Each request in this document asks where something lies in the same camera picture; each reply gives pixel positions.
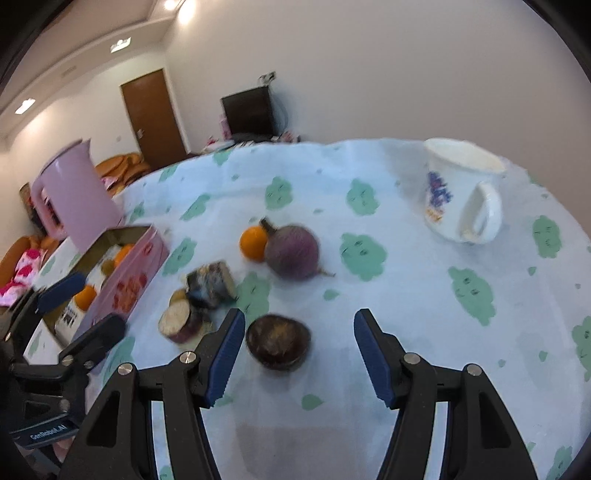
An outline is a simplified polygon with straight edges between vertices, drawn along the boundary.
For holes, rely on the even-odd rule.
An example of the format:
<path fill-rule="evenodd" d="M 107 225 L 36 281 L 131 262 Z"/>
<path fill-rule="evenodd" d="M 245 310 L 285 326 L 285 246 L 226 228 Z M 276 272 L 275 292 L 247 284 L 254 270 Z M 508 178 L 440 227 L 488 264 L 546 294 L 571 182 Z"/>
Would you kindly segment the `black television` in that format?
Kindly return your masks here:
<path fill-rule="evenodd" d="M 259 86 L 222 97 L 221 105 L 232 137 L 276 136 L 276 119 L 269 86 Z"/>

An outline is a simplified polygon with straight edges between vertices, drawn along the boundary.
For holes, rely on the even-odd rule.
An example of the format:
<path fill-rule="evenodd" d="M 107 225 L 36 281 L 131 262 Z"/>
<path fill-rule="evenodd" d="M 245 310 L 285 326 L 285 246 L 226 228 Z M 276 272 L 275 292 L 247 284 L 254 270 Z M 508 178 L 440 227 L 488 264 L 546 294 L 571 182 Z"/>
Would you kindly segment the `pink metal tin box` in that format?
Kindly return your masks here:
<path fill-rule="evenodd" d="M 114 259 L 123 245 L 131 243 L 134 244 L 131 252 L 106 278 L 101 272 L 101 263 Z M 111 313 L 128 318 L 168 256 L 163 238 L 152 225 L 105 231 L 70 269 L 84 274 L 86 285 L 93 285 L 97 292 L 88 311 L 79 310 L 71 299 L 45 316 L 54 323 L 57 341 L 63 346 L 69 345 Z"/>

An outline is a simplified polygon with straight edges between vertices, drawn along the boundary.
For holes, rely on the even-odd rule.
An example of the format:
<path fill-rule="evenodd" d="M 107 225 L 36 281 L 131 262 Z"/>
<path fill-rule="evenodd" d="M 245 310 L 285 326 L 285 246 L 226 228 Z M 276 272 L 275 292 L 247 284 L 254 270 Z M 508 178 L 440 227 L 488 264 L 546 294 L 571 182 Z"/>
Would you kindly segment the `dark sugarcane piece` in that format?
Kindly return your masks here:
<path fill-rule="evenodd" d="M 238 297 L 235 280 L 225 261 L 198 267 L 186 277 L 187 297 L 201 308 L 215 309 Z"/>

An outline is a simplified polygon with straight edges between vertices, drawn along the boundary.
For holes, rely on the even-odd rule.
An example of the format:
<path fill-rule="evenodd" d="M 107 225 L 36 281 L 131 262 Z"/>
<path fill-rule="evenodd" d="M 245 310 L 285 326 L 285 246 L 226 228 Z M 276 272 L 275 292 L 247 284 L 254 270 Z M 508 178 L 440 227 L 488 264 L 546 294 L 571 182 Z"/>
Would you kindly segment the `pink electric kettle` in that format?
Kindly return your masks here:
<path fill-rule="evenodd" d="M 123 218 L 90 159 L 90 142 L 71 142 L 41 169 L 30 187 L 31 200 L 48 235 L 70 239 L 87 251 Z"/>

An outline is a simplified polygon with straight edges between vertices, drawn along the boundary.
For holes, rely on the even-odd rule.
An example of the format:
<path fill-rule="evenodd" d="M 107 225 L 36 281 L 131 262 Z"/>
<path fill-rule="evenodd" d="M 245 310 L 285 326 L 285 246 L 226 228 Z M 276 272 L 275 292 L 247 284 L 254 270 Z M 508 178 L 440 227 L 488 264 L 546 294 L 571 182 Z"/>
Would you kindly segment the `medium orange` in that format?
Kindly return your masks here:
<path fill-rule="evenodd" d="M 73 300 L 79 310 L 87 312 L 96 297 L 97 292 L 94 286 L 87 284 L 80 292 L 78 292 L 74 296 Z"/>

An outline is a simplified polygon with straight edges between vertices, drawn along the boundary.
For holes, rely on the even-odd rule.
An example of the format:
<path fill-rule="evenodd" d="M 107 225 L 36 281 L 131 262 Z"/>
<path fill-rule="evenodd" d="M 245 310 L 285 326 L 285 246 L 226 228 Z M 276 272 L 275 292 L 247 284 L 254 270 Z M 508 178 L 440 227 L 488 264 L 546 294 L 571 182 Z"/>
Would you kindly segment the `brown wooden door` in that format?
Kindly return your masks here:
<path fill-rule="evenodd" d="M 152 170 L 186 158 L 169 96 L 164 70 L 142 75 L 120 86 L 123 101 L 140 151 Z"/>

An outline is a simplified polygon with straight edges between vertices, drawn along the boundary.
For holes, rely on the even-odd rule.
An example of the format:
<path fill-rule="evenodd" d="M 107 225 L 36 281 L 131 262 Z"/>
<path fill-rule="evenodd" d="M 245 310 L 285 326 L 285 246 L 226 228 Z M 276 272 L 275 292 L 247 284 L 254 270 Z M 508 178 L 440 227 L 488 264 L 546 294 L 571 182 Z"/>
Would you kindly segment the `small orange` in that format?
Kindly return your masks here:
<path fill-rule="evenodd" d="M 242 232 L 239 239 L 239 249 L 246 259 L 263 263 L 267 240 L 269 240 L 269 236 L 267 236 L 266 229 L 260 225 L 253 225 Z"/>

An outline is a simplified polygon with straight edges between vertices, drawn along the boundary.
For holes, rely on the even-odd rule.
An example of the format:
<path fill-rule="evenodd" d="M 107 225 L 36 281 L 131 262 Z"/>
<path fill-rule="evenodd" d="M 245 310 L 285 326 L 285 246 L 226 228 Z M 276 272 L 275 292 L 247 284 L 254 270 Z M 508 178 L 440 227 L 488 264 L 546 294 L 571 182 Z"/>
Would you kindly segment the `dark water chestnut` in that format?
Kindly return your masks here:
<path fill-rule="evenodd" d="M 266 314 L 246 329 L 245 343 L 252 357 L 264 368 L 290 372 L 307 358 L 311 331 L 295 319 Z"/>

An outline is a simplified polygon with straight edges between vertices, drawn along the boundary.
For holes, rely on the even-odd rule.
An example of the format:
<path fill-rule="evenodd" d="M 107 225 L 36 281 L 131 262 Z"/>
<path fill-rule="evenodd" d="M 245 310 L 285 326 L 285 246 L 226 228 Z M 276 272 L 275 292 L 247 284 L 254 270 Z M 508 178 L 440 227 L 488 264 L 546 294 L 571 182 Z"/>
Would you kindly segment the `tv stand with clutter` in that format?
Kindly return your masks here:
<path fill-rule="evenodd" d="M 224 150 L 232 149 L 232 148 L 242 148 L 246 146 L 252 146 L 259 143 L 287 143 L 287 144 L 294 144 L 301 142 L 301 135 L 298 135 L 290 130 L 284 131 L 280 133 L 279 136 L 257 136 L 257 135 L 249 135 L 249 134 L 239 134 L 236 137 L 230 138 L 228 140 L 216 140 L 210 138 L 208 143 L 202 148 L 198 154 L 199 155 L 208 155 L 216 152 L 221 152 Z"/>

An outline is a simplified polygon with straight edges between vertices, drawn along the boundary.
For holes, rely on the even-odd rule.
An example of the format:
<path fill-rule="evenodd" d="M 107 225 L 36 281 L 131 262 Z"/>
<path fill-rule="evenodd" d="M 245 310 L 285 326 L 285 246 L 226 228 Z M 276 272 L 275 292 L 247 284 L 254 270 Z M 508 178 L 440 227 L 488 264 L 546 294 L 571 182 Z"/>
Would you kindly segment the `brown longan fruit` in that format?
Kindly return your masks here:
<path fill-rule="evenodd" d="M 108 278 L 115 270 L 115 262 L 113 259 L 104 260 L 100 266 L 102 274 Z"/>

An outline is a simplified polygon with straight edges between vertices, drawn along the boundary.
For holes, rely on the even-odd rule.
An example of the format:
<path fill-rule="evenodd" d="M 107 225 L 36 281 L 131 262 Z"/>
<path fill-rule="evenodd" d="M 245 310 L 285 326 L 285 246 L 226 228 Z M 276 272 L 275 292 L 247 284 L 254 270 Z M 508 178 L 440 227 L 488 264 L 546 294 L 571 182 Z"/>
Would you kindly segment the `white floral mug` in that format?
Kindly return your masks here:
<path fill-rule="evenodd" d="M 431 138 L 425 219 L 442 237 L 458 243 L 487 244 L 503 223 L 499 184 L 506 167 L 495 154 L 463 140 Z"/>

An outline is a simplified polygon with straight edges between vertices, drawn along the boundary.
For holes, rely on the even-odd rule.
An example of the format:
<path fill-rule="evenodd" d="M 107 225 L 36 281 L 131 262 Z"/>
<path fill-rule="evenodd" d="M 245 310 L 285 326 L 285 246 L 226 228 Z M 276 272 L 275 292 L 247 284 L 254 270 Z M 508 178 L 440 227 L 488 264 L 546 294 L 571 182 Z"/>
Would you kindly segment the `large orange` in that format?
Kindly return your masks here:
<path fill-rule="evenodd" d="M 123 245 L 118 252 L 116 253 L 113 262 L 114 262 L 114 267 L 117 268 L 122 261 L 126 258 L 126 256 L 131 252 L 131 250 L 133 249 L 134 244 L 125 244 Z"/>

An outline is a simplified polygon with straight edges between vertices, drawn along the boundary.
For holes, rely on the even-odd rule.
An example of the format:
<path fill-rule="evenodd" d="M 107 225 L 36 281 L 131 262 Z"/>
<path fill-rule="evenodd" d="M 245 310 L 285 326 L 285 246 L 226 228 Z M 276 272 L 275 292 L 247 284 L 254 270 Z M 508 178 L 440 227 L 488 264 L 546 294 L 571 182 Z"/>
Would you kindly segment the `purple round radish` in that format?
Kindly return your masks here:
<path fill-rule="evenodd" d="M 259 225 L 266 231 L 264 262 L 281 279 L 304 281 L 323 275 L 334 277 L 320 265 L 320 245 L 306 227 L 296 224 L 276 228 L 264 217 Z"/>

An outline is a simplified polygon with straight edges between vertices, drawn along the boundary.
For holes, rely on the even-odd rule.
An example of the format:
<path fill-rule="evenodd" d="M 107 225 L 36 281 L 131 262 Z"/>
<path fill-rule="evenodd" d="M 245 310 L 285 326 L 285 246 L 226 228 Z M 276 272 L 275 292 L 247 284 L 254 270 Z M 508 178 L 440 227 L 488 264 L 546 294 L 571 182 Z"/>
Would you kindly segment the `cut sugarcane piece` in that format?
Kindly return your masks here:
<path fill-rule="evenodd" d="M 193 306 L 188 300 L 178 300 L 168 306 L 158 321 L 159 333 L 176 344 L 197 337 L 209 321 L 206 309 Z"/>

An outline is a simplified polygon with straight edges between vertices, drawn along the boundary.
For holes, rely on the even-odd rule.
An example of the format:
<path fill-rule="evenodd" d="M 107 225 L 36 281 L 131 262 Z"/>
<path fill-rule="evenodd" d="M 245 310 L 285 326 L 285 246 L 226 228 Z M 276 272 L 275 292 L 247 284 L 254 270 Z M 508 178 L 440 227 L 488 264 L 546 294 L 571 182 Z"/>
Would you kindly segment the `pink floral cushion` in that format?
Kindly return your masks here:
<path fill-rule="evenodd" d="M 19 258 L 9 279 L 1 282 L 1 306 L 12 306 L 32 286 L 42 266 L 44 252 L 28 249 Z"/>

